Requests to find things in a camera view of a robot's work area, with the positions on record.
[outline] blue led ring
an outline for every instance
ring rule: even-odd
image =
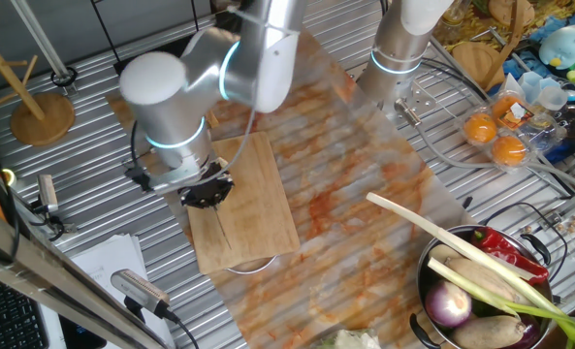
[[[147,139],[147,141],[151,145],[153,145],[155,147],[159,147],[162,149],[175,149],[175,148],[179,148],[180,146],[184,146],[184,145],[194,141],[194,139],[196,139],[201,134],[201,132],[203,132],[203,128],[205,125],[206,125],[206,118],[203,117],[201,119],[201,125],[199,126],[199,129],[197,130],[197,132],[195,132],[194,135],[192,135],[192,137],[190,137],[189,139],[187,139],[183,142],[177,143],[177,144],[161,144],[161,143],[158,143],[158,142],[152,140],[149,136],[145,136],[145,138]]]
[[[218,76],[218,89],[220,90],[220,95],[225,101],[229,101],[229,96],[227,95],[227,90],[225,89],[225,75],[227,74],[227,67],[229,66],[229,60],[234,53],[236,53],[236,49],[240,45],[240,42],[236,42],[229,48],[227,51],[227,55],[225,55],[225,59],[222,61],[222,65],[220,66],[220,75]]]
[[[373,51],[371,52],[371,59],[373,60],[373,63],[375,63],[375,65],[383,70],[386,73],[390,73],[390,74],[408,74],[408,73],[412,73],[414,72],[420,65],[421,62],[419,62],[419,64],[416,65],[416,67],[412,68],[412,69],[408,69],[406,71],[396,71],[396,70],[392,70],[392,69],[388,69],[386,67],[384,67],[382,64],[380,64],[380,62],[377,61],[377,59],[375,59],[375,55],[373,54]]]

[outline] wooden base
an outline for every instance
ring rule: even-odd
[[[492,81],[485,81],[486,74],[499,55],[495,49],[483,43],[464,43],[453,48],[452,54],[481,88],[486,89],[504,82],[502,67],[495,73]]]
[[[65,136],[76,118],[72,102],[58,93],[40,93],[33,99],[44,111],[45,119],[38,120],[21,103],[11,119],[11,130],[17,140],[31,145],[46,145]]]

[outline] bowl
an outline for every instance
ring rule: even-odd
[[[472,236],[472,233],[477,228],[482,228],[482,227],[483,226],[479,226],[479,225],[465,225],[465,226],[460,226],[460,227],[455,227],[455,228],[449,229],[448,232],[455,234],[456,236],[458,236],[458,237],[460,237],[466,241],[470,241],[470,237]],[[506,235],[503,232],[500,232],[498,230],[496,230],[496,231],[499,234],[501,234],[507,241],[509,241],[509,243],[511,243],[511,245],[513,247],[515,247],[520,252],[520,254],[522,254],[524,257],[530,259],[531,261],[533,261],[535,263],[539,263],[537,261],[537,259],[517,240],[515,240],[514,238],[511,238],[510,236]],[[417,275],[416,275],[416,287],[417,287],[418,292],[419,292],[419,299],[421,300],[421,305],[423,306],[423,309],[425,309],[425,296],[427,295],[427,291],[431,288],[431,286],[433,286],[434,283],[436,283],[437,281],[439,281],[442,278],[435,271],[433,271],[427,267],[427,261],[429,260],[428,255],[429,255],[431,249],[436,247],[438,244],[441,244],[441,243],[442,242],[440,240],[438,240],[437,238],[430,241],[430,243],[428,243],[428,245],[423,250],[423,254],[421,255],[421,259],[419,260],[419,264],[418,264],[418,268],[417,268]],[[533,286],[533,287],[537,291],[539,291],[539,293],[541,293],[544,297],[546,297],[546,299],[548,299],[549,301],[552,301],[552,289],[550,287],[549,282],[547,282],[547,281],[542,282],[541,284]],[[451,340],[451,337],[450,337],[451,330],[444,329],[444,328],[436,325],[436,323],[431,320],[430,315],[427,314],[427,311],[425,313],[426,313],[428,319],[430,320],[431,324],[433,325],[433,328],[440,334],[440,336],[442,336],[442,338],[444,338],[444,340],[446,340],[449,344],[453,345],[455,348],[463,349],[461,346],[459,346],[458,344],[453,342],[453,340]],[[550,325],[550,322],[552,320],[551,319],[537,318],[537,321],[539,322],[540,331],[541,331],[541,333],[539,335],[539,340],[537,340],[537,342],[535,344],[533,344],[532,346],[530,346],[530,348],[527,348],[527,349],[532,349],[532,348],[537,347],[537,345],[541,342],[541,340],[546,336],[546,333],[548,332],[548,326]],[[416,315],[415,314],[412,314],[412,316],[410,317],[410,326],[411,326],[414,334],[417,336],[417,338],[419,338],[419,340],[427,348],[429,348],[429,349],[439,349],[440,348],[440,344],[436,344],[433,341],[431,341],[431,339],[427,335],[427,332],[420,327],[420,325],[416,321]]]

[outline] red onion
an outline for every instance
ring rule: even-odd
[[[425,309],[437,324],[454,328],[468,320],[472,310],[470,295],[447,281],[433,286],[425,298]]]
[[[504,347],[503,349],[528,349],[533,346],[537,340],[539,340],[541,331],[539,331],[539,323],[537,323],[537,320],[528,314],[520,314],[520,320],[522,320],[522,323],[527,326],[524,330],[522,339],[513,345]]]

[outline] stainless steel pot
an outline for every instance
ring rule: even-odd
[[[474,232],[474,230],[480,227],[482,226],[466,225],[449,229],[449,232],[465,240],[470,240],[470,237]],[[534,258],[534,256],[530,252],[528,252],[528,250],[525,249],[525,247],[521,243],[519,243],[514,238],[509,237],[503,232],[498,233],[501,234],[504,238],[506,238],[507,241],[509,241],[509,243],[511,243],[511,245],[515,247],[523,256],[527,257],[528,259],[532,260],[535,263],[538,263],[537,260]],[[530,238],[527,238],[527,240],[530,241],[533,247],[535,247],[535,249],[544,256],[544,261],[547,261],[549,263],[550,253],[548,252],[547,248],[545,248],[545,245],[534,236],[530,236]],[[417,268],[418,273],[416,276],[416,287],[418,288],[419,298],[421,300],[421,305],[423,306],[424,309],[425,309],[425,296],[427,295],[427,291],[431,288],[431,286],[435,282],[437,282],[440,279],[440,276],[436,274],[435,271],[427,268],[427,261],[429,260],[428,254],[430,253],[432,248],[434,248],[440,243],[442,242],[440,242],[437,238],[435,238],[425,247],[425,250],[423,250],[423,254],[421,255],[421,259],[419,260],[419,265]],[[550,283],[543,282],[541,285],[535,286],[535,289],[539,291],[542,295],[544,295],[548,300],[552,301],[552,290],[550,288]],[[453,340],[451,340],[449,336],[450,333],[448,331],[445,331],[444,329],[438,327],[436,323],[431,320],[429,314],[427,314],[427,317],[428,319],[430,319],[431,324],[433,325],[435,330],[442,336],[442,338],[444,338],[454,347],[458,349],[463,349],[455,342],[453,342]],[[541,327],[541,334],[539,336],[539,340],[529,349],[535,348],[541,342],[541,340],[546,336],[546,333],[548,332],[548,326],[550,325],[551,322],[550,319],[537,319],[537,321],[539,321]],[[410,316],[410,327],[412,328],[412,331],[414,332],[416,337],[419,338],[419,340],[423,343],[423,345],[425,345],[425,347],[427,347],[428,349],[440,349],[440,344],[434,343],[428,336],[427,332],[423,330],[423,328],[421,328],[421,326],[418,324],[418,322],[416,321],[416,314],[412,314],[412,316]]]

